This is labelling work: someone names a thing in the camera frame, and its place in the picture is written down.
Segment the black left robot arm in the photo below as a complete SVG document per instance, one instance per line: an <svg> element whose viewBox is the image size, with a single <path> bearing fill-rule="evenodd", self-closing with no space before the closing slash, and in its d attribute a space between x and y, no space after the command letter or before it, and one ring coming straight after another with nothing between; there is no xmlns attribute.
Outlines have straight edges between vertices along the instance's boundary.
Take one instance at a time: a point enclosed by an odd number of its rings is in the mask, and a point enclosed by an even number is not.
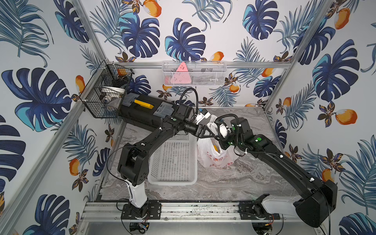
<svg viewBox="0 0 376 235"><path fill-rule="evenodd" d="M180 131L197 138L213 138L215 134L205 125L195 121L193 107L171 103L146 95L129 93L122 99L119 116L128 124L151 131L151 134L135 144L122 148L117 167L122 179L128 184L130 203L137 209L148 201L145 180L149 174L150 156L168 139Z"/></svg>

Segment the white plastic bag red print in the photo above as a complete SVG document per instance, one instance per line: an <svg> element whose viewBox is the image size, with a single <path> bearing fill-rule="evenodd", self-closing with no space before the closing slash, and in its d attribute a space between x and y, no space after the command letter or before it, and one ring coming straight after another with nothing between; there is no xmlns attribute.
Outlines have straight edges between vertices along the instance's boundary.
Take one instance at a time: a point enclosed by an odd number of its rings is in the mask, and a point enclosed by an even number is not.
<svg viewBox="0 0 376 235"><path fill-rule="evenodd" d="M218 145L221 153L215 151L213 144ZM214 138L198 139L197 157L205 168L226 168L231 166L239 157L234 153L234 147L227 150L220 147L219 141Z"/></svg>

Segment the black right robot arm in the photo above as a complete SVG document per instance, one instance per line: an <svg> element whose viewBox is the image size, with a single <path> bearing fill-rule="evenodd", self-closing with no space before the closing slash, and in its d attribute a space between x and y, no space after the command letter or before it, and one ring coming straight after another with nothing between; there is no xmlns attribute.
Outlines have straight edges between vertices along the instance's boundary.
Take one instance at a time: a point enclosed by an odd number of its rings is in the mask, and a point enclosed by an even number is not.
<svg viewBox="0 0 376 235"><path fill-rule="evenodd" d="M235 114L219 116L214 124L215 137L223 150L237 147L245 154L266 163L289 182L300 195L292 203L298 217L307 225L318 228L336 209L337 185L310 174L283 154L273 142L262 134L255 135L248 120Z"/></svg>

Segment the white perforated plastic basket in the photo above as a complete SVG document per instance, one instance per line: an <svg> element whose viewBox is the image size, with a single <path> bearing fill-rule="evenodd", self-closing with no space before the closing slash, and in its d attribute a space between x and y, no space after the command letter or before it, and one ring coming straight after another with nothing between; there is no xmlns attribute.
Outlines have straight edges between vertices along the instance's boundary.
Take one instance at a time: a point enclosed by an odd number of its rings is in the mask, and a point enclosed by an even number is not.
<svg viewBox="0 0 376 235"><path fill-rule="evenodd" d="M163 143L150 157L150 184L189 186L197 181L197 139L180 131Z"/></svg>

